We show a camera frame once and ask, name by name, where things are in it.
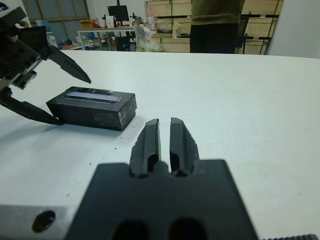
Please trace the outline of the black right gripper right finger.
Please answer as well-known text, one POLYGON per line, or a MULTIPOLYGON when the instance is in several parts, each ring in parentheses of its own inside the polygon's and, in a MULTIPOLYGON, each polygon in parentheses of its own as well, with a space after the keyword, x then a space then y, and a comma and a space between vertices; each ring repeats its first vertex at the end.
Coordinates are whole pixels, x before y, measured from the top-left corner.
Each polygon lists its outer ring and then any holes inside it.
POLYGON ((194 138, 185 123, 176 117, 170 121, 169 157, 171 173, 176 177, 190 175, 200 160, 194 138))

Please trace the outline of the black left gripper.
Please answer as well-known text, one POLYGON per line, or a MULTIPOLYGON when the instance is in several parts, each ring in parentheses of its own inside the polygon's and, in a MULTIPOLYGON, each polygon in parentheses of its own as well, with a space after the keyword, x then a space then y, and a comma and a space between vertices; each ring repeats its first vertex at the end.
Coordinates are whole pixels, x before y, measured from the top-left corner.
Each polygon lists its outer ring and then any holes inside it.
POLYGON ((57 47, 48 45, 45 26, 25 27, 21 7, 0 8, 0 104, 18 115, 36 122, 63 125, 45 110, 12 97, 10 85, 24 89, 36 75, 34 69, 50 59, 62 70, 83 82, 91 83, 87 73, 57 47))

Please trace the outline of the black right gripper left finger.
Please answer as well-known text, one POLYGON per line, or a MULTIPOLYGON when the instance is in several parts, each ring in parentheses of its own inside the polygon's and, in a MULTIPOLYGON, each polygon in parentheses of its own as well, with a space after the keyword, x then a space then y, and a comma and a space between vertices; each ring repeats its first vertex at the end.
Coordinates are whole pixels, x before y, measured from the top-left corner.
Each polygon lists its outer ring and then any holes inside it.
POLYGON ((160 123, 155 118, 148 121, 131 149, 129 172, 132 177, 144 178, 153 172, 161 161, 160 123))

